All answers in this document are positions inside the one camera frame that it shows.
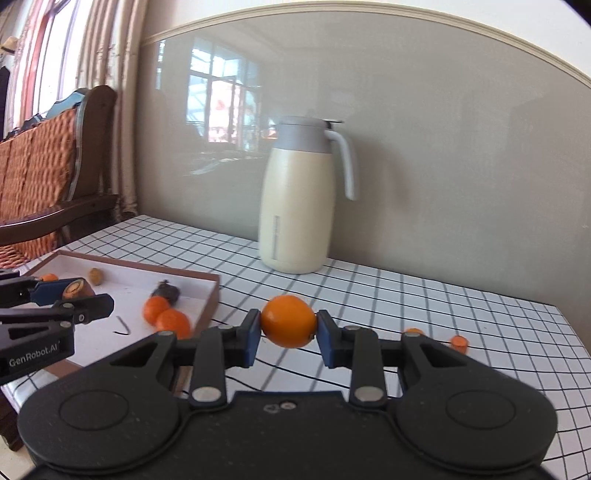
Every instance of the dried fruit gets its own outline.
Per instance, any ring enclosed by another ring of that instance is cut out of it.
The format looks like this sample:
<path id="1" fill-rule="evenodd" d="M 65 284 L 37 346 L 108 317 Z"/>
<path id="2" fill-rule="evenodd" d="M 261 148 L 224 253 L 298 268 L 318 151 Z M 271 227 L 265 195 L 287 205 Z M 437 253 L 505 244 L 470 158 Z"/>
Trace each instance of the dried fruit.
<path id="1" fill-rule="evenodd" d="M 468 352 L 468 339 L 461 335 L 455 335 L 450 340 L 450 346 L 456 351 L 463 353 L 464 355 Z"/>
<path id="2" fill-rule="evenodd" d="M 421 335 L 425 335 L 425 332 L 423 332 L 420 328 L 415 327 L 407 328 L 404 333 L 419 333 Z"/>
<path id="3" fill-rule="evenodd" d="M 168 280 L 163 280 L 158 283 L 158 287 L 152 292 L 153 297 L 164 297 L 167 299 L 171 307 L 174 307 L 177 303 L 180 294 L 181 291 L 174 285 L 168 283 Z"/>
<path id="4" fill-rule="evenodd" d="M 94 286 L 101 285 L 105 281 L 105 274 L 100 268 L 91 268 L 88 272 L 88 280 Z"/>
<path id="5" fill-rule="evenodd" d="M 72 300 L 82 297 L 92 297 L 94 294 L 95 291 L 92 290 L 92 287 L 88 284 L 88 282 L 83 278 L 79 278 L 78 280 L 74 280 L 66 287 L 64 293 L 62 294 L 62 298 L 64 300 Z"/>

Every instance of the white pitcher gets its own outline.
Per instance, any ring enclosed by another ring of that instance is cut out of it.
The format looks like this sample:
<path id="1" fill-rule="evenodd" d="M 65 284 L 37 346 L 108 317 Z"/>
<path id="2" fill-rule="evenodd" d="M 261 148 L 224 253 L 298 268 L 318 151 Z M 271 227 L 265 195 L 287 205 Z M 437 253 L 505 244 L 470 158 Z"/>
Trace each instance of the white pitcher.
<path id="1" fill-rule="evenodd" d="M 259 221 L 259 254 L 275 270 L 310 273 L 326 261 L 335 211 L 330 141 L 340 147 L 345 195 L 356 200 L 355 152 L 342 134 L 318 118 L 287 116 L 277 124 Z"/>

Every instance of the white tray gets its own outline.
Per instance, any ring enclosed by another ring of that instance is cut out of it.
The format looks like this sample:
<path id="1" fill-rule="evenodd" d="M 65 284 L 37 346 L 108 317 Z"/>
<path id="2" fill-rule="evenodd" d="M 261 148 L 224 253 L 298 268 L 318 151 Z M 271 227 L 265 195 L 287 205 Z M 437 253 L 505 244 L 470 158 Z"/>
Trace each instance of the white tray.
<path id="1" fill-rule="evenodd" d="M 143 319 L 142 307 L 160 281 L 168 280 L 180 289 L 181 296 L 175 308 L 187 315 L 194 335 L 209 326 L 217 308 L 219 276 L 215 274 L 60 250 L 27 272 L 27 275 L 40 277 L 53 273 L 60 279 L 88 279 L 91 268 L 100 268 L 105 275 L 104 283 L 93 286 L 93 290 L 96 294 L 111 295 L 115 309 L 108 318 L 76 326 L 74 355 L 47 368 L 58 377 L 152 335 L 154 328 Z M 31 307 L 36 305 L 29 303 L 21 306 Z"/>

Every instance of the checkered tablecloth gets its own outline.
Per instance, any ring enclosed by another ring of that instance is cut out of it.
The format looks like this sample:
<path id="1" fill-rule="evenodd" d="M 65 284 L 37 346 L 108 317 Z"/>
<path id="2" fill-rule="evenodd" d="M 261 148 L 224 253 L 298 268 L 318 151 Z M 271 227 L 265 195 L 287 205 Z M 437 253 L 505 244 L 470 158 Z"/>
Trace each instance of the checkered tablecloth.
<path id="1" fill-rule="evenodd" d="M 220 274 L 214 325 L 238 325 L 249 309 L 261 309 L 270 298 L 289 292 L 315 311 L 328 310 L 340 326 L 371 327 L 380 338 L 398 339 L 410 327 L 441 342 L 460 334 L 469 340 L 472 358 L 532 385 L 554 404 L 559 433 L 544 465 L 559 479 L 587 478 L 591 472 L 591 358 L 554 306 L 338 260 L 328 260 L 316 273 L 283 274 L 257 258 L 256 242 L 145 215 L 64 248 Z M 52 380 L 47 375 L 15 381 L 5 391 L 20 405 Z M 388 368 L 385 375 L 388 395 L 400 396 L 396 369 Z M 350 383 L 348 369 L 323 365 L 315 342 L 283 349 L 265 338 L 255 365 L 232 368 L 227 377 L 229 396 L 236 390 L 341 390 L 348 395 Z"/>

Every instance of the chair armrest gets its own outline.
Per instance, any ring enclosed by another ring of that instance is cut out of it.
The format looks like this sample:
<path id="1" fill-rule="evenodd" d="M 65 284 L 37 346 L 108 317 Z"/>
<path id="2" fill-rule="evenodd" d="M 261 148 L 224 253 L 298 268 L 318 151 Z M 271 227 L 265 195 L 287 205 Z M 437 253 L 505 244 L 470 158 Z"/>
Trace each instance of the chair armrest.
<path id="1" fill-rule="evenodd" d="M 0 222 L 0 247 L 40 238 L 59 230 L 68 223 L 115 207 L 117 195 L 88 195 L 76 200 L 60 202 L 33 215 Z"/>

